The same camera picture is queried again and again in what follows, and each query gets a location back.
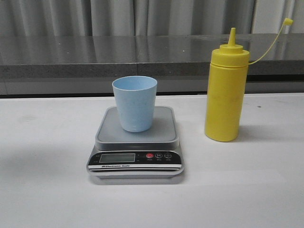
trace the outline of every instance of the white table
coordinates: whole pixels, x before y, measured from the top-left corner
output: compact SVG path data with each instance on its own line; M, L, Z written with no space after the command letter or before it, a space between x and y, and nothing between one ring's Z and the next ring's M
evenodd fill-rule
M206 96L159 96L186 164L158 180L86 172L108 98L0 100L1 228L303 228L304 94L246 95L239 137L204 135Z

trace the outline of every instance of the scale button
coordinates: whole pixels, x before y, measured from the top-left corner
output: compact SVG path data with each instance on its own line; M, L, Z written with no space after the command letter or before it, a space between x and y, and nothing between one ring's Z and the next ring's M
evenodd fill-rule
M169 154L169 153L165 153L165 158L171 158L172 157L172 155L171 154Z
M146 154L146 157L147 158L152 158L152 157L154 157L154 155L152 153L148 153L148 154Z
M161 153L157 153L157 154L155 155L155 157L156 157L156 158L162 158L162 154L161 154Z

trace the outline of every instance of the digital kitchen scale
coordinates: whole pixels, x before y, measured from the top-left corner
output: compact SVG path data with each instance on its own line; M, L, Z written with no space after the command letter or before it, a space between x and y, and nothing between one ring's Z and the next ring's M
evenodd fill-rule
M86 168L101 179L170 178L180 174L184 163L173 110L156 106L152 127L132 133L121 127L117 108L108 108Z

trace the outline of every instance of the light blue cup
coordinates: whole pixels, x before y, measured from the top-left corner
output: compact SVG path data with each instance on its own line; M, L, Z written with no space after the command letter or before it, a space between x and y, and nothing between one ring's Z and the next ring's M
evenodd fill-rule
M143 132L153 123L157 81L147 76L121 77L112 83L120 124L129 132Z

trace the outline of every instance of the scale display screen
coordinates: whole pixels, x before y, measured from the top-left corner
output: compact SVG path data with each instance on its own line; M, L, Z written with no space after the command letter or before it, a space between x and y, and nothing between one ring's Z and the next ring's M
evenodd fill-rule
M135 153L115 153L101 155L99 162L134 162Z

